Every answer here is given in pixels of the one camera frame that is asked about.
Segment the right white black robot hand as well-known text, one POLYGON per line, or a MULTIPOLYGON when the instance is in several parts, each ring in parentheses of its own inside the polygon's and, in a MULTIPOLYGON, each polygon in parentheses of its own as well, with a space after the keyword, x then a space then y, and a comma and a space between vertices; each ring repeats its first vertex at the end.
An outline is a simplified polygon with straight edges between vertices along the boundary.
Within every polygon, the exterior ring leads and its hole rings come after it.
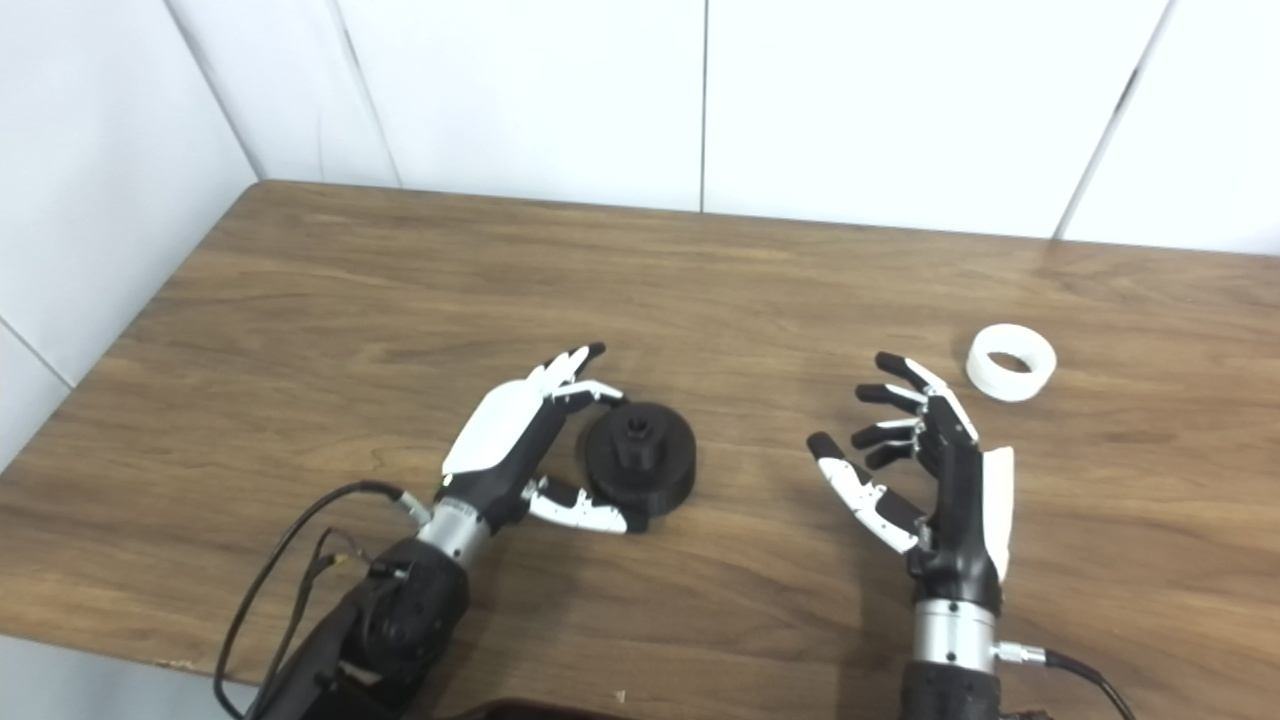
POLYGON ((855 519, 906 559, 915 600, 972 603, 998 616, 1009 565, 1001 525, 1011 516, 1001 502, 1012 497, 1012 462, 980 447, 977 427, 946 380, 886 351, 876 354, 876 366, 899 383, 859 384, 856 398, 904 415, 851 434, 864 461, 854 462, 826 432, 810 434, 806 446, 855 519), (934 480, 931 511, 872 475, 899 461, 916 462, 934 480))

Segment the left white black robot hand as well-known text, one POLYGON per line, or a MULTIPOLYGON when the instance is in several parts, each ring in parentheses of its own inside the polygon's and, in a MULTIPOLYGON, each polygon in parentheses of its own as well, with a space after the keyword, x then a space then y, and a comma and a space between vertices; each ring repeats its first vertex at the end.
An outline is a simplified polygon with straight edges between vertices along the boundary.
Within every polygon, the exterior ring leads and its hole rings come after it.
POLYGON ((623 391, 580 379, 605 350, 603 342, 571 348, 490 389, 445 455, 435 503, 472 514, 490 533, 527 514, 562 527, 628 533, 621 509, 538 471, 571 415, 594 404, 627 404, 623 391))

